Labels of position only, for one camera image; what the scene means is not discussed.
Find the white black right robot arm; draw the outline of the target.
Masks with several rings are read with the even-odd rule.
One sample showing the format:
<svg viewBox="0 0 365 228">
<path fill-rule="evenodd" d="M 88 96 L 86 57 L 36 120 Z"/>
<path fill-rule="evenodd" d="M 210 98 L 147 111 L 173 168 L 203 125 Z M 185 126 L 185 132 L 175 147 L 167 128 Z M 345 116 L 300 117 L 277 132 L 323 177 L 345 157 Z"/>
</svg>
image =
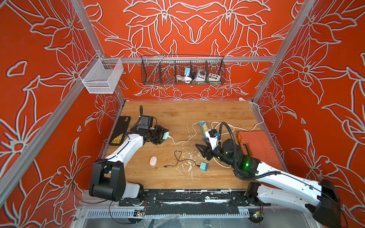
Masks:
<svg viewBox="0 0 365 228">
<path fill-rule="evenodd" d="M 222 122 L 230 135 L 221 140 L 222 129 L 209 129 L 200 123 L 204 145 L 196 147 L 206 160 L 218 159 L 225 163 L 240 180 L 249 181 L 244 195 L 248 204 L 278 204 L 310 215 L 328 228 L 342 226 L 341 200 L 333 182 L 308 180 L 280 171 L 267 163 L 244 154 L 233 137 L 231 127 Z"/>
</svg>

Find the teal wall charger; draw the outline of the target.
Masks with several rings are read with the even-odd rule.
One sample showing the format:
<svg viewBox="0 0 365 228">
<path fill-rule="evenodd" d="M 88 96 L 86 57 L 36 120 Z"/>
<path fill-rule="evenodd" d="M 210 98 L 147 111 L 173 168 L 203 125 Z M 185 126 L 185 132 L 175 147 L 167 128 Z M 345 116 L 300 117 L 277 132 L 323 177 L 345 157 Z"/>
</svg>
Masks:
<svg viewBox="0 0 365 228">
<path fill-rule="evenodd" d="M 202 163 L 200 163 L 199 168 L 200 168 L 200 170 L 206 172 L 208 170 L 208 164 L 205 162 L 202 162 Z"/>
</svg>

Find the mint green earbuds case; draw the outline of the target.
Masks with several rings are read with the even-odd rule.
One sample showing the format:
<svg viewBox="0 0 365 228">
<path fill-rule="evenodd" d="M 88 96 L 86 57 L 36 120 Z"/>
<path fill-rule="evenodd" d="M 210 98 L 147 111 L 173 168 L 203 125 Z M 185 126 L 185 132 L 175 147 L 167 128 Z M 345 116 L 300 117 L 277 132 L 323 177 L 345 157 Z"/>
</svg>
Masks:
<svg viewBox="0 0 365 228">
<path fill-rule="evenodd" d="M 162 139 L 163 140 L 166 140 L 166 139 L 168 139 L 170 136 L 169 136 L 169 131 L 167 131 L 167 132 L 165 132 L 164 134 L 163 134 L 163 137 L 162 137 Z"/>
</svg>

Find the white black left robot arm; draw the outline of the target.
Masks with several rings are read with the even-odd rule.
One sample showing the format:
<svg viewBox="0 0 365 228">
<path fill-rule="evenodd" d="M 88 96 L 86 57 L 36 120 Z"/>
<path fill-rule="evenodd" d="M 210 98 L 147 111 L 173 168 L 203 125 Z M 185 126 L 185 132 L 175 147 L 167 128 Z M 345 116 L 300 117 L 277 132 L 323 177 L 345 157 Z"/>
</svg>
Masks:
<svg viewBox="0 0 365 228">
<path fill-rule="evenodd" d="M 97 159 L 93 163 L 89 195 L 115 202 L 129 199 L 135 204 L 141 203 L 144 200 L 143 185 L 127 182 L 125 167 L 145 143 L 160 145 L 168 136 L 169 130 L 160 126 L 155 117 L 144 115 L 143 107 L 140 106 L 139 119 L 127 131 L 125 142 L 108 157 Z"/>
</svg>

